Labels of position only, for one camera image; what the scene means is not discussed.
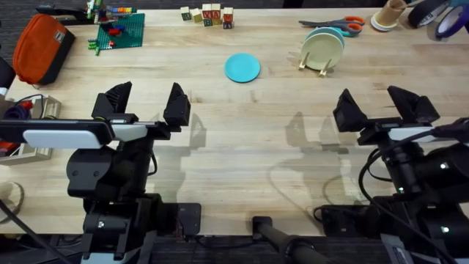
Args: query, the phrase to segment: orange pouch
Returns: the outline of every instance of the orange pouch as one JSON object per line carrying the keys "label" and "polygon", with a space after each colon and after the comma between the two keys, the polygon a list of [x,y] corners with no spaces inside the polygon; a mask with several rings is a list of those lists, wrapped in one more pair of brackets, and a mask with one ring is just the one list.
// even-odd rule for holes
{"label": "orange pouch", "polygon": [[75,35],[53,17],[35,15],[21,34],[13,54],[13,67],[20,81],[53,83],[74,40]]}

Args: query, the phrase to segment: gray floor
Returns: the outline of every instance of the gray floor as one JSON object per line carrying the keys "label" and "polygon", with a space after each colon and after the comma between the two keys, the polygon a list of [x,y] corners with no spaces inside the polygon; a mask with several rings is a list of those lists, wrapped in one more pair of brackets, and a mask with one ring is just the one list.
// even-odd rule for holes
{"label": "gray floor", "polygon": [[[11,64],[16,42],[36,13],[38,4],[83,6],[85,0],[0,0],[0,56]],[[106,1],[109,5],[131,6],[139,9],[170,9],[181,6],[200,6],[208,0],[113,0]],[[225,0],[217,1],[222,5],[230,5],[235,8],[282,8],[283,0]],[[304,0],[304,7],[376,7],[382,6],[383,0]],[[333,238],[312,238],[316,248],[330,257],[343,257],[354,263],[382,264],[389,263],[384,247],[379,241],[366,239],[338,240]],[[242,237],[216,238],[212,241],[217,246],[233,245],[248,240]],[[278,256],[266,243],[254,245],[246,249],[229,251],[212,251],[203,249],[193,243],[185,243],[177,238],[160,238],[155,244],[153,263],[280,263]],[[15,252],[0,254],[0,263],[31,263],[27,259],[47,258],[44,250],[29,250],[25,253]]]}

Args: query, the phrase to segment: green lego baseplate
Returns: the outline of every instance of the green lego baseplate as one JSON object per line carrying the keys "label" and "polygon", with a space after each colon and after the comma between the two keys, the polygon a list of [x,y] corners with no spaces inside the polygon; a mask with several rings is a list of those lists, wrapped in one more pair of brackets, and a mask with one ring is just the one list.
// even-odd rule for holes
{"label": "green lego baseplate", "polygon": [[[97,47],[100,50],[141,47],[144,39],[144,22],[145,14],[133,14],[112,22],[112,26],[125,26],[120,37],[111,36],[100,27],[97,32]],[[114,41],[114,47],[109,45],[111,40]]]}

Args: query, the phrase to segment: wooden table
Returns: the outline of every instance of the wooden table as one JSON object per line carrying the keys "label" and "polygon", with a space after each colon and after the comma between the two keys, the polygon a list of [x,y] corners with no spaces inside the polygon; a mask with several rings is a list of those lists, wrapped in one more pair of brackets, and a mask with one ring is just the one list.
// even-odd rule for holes
{"label": "wooden table", "polygon": [[[179,10],[145,12],[144,47],[101,51],[86,39],[96,26],[71,26],[77,37],[62,71],[41,92],[62,102],[61,118],[90,118],[99,92],[132,81],[128,112],[141,120],[162,119],[173,82],[192,103],[191,123],[169,142],[156,142],[159,170],[147,192],[166,202],[200,202],[201,234],[249,235],[252,216],[271,216],[277,228],[321,235],[311,220],[314,207],[364,202],[357,178],[370,147],[354,133],[338,133],[332,117],[344,88],[369,117],[397,112],[386,92],[396,85],[428,95],[442,118],[469,112],[469,35],[432,40],[435,23],[392,32],[369,25],[378,9],[235,10],[233,30],[184,22]],[[298,71],[298,56],[311,29],[299,20],[327,21],[345,15],[367,19],[363,32],[346,39],[344,56],[332,73]],[[237,84],[224,74],[232,54],[247,52],[261,63],[260,76]],[[37,91],[18,80],[9,97]],[[81,200],[67,195],[65,166],[74,150],[54,150],[49,161],[0,167],[0,181],[20,183],[26,198],[19,216],[40,233],[81,233]],[[372,169],[388,175],[383,165]],[[367,177],[372,195],[392,186]],[[0,232],[21,232],[13,223]]]}

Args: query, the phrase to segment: blue plate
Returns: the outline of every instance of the blue plate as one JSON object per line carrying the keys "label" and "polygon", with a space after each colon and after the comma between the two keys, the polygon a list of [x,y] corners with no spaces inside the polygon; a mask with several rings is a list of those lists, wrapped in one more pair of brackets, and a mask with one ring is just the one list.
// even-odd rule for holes
{"label": "blue plate", "polygon": [[235,54],[225,62],[225,74],[233,81],[245,83],[254,80],[261,71],[259,61],[250,54]]}
{"label": "blue plate", "polygon": [[314,35],[319,34],[319,33],[328,33],[328,34],[332,34],[332,35],[336,36],[338,39],[340,39],[340,42],[342,43],[342,47],[345,48],[345,40],[344,40],[344,37],[342,37],[342,33],[339,30],[331,28],[329,26],[325,26],[325,27],[322,27],[322,28],[316,28],[312,32],[309,32],[306,35],[305,40],[307,40],[311,36],[314,36]]}

